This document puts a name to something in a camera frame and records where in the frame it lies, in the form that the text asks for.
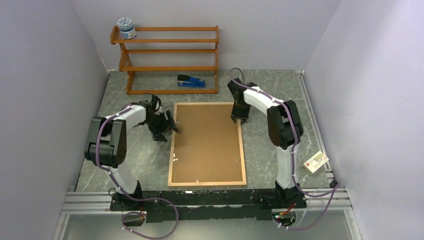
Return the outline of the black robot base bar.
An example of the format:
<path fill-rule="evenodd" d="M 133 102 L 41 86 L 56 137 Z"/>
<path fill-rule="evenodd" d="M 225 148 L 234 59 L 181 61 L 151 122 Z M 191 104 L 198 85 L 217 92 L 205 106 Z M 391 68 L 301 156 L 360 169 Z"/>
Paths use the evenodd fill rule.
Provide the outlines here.
<path fill-rule="evenodd" d="M 111 195 L 112 212 L 145 212 L 147 223 L 209 219 L 271 220 L 285 209 L 305 209 L 306 197 L 279 197 L 276 188 L 214 190 L 145 190 L 142 200 Z"/>

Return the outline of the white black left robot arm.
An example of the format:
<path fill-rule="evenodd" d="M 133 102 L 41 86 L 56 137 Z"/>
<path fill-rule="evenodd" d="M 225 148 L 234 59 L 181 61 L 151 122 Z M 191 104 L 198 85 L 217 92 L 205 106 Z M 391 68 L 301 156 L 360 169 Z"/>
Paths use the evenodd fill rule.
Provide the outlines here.
<path fill-rule="evenodd" d="M 166 142 L 164 134 L 169 131 L 180 133 L 172 112 L 164 111 L 161 99 L 153 94 L 150 101 L 132 102 L 112 115 L 93 117 L 84 149 L 85 159 L 109 176 L 130 210 L 139 209 L 143 203 L 141 184 L 125 163 L 127 132 L 138 126 L 147 126 L 157 142 Z"/>

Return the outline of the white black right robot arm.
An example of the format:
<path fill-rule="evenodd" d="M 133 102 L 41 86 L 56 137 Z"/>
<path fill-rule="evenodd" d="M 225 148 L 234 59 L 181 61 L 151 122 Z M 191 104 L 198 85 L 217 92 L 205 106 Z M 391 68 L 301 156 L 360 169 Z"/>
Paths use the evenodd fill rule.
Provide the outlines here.
<path fill-rule="evenodd" d="M 234 99 L 230 118 L 235 124 L 242 125 L 249 119 L 251 107 L 267 117 L 268 137 L 277 153 L 275 202 L 286 208 L 301 196 L 296 183 L 295 156 L 304 130 L 296 103 L 275 98 L 253 82 L 244 85 L 239 78 L 230 80 L 227 87 Z"/>

